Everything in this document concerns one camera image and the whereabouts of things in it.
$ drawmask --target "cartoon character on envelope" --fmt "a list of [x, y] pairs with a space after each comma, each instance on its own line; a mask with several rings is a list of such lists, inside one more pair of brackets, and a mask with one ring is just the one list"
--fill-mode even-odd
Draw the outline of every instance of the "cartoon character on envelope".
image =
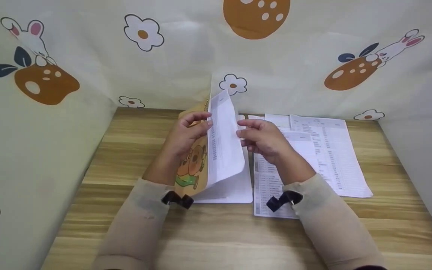
[[198, 186], [199, 173], [203, 171], [206, 159], [206, 145], [196, 145], [189, 152], [185, 160], [181, 162], [176, 175], [176, 183], [182, 187], [191, 186], [196, 189]]

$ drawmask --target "green cartoon shoe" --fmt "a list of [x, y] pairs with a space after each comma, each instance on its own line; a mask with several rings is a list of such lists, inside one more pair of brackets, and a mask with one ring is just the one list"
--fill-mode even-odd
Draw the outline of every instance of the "green cartoon shoe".
[[176, 183], [182, 187], [193, 185], [192, 188], [196, 189], [198, 186], [199, 176], [190, 176], [189, 174], [185, 176], [176, 176]]

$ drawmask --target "white rabbit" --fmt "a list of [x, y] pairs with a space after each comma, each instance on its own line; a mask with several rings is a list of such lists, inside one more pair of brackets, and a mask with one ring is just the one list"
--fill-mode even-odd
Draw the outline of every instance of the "white rabbit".
[[390, 44], [381, 50], [377, 51], [375, 54], [370, 54], [366, 57], [366, 60], [374, 61], [376, 58], [382, 60], [378, 68], [386, 65], [386, 62], [391, 60], [394, 56], [402, 53], [405, 49], [412, 47], [425, 39], [425, 36], [417, 36], [420, 31], [418, 29], [413, 29], [405, 34], [398, 42]]
[[41, 35], [44, 31], [44, 25], [42, 22], [38, 20], [32, 20], [29, 22], [28, 28], [26, 30], [22, 30], [17, 21], [9, 17], [2, 18], [1, 24], [36, 55], [36, 63], [38, 65], [40, 63], [45, 63], [45, 60], [52, 63], [53, 65], [56, 65], [56, 62], [53, 60], [53, 58], [49, 56], [48, 51], [46, 50], [46, 45], [41, 38]]

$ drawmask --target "wood grain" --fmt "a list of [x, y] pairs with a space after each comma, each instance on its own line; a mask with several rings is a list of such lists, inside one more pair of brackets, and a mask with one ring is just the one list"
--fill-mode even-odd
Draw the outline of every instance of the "wood grain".
[[[119, 108], [46, 257], [44, 270], [89, 269], [113, 217], [180, 111]], [[432, 269], [432, 219], [375, 122], [348, 121], [372, 198], [345, 198], [391, 270]], [[156, 269], [325, 269], [297, 220], [252, 204], [170, 210]]]

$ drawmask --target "navy leaf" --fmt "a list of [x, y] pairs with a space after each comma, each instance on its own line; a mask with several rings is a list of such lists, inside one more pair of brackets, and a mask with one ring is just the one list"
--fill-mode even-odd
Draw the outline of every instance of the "navy leaf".
[[349, 61], [351, 61], [351, 60], [353, 60], [355, 58], [356, 58], [356, 56], [354, 56], [353, 53], [343, 53], [337, 59], [341, 63], [346, 63], [346, 62], [349, 62]]
[[379, 45], [379, 42], [371, 44], [370, 46], [368, 46], [366, 49], [364, 49], [361, 53], [360, 53], [360, 57], [367, 55], [368, 53], [372, 52], [377, 46]]
[[14, 52], [14, 61], [22, 67], [31, 66], [31, 56], [20, 46], [18, 46]]
[[0, 78], [4, 77], [18, 68], [9, 64], [0, 64]]

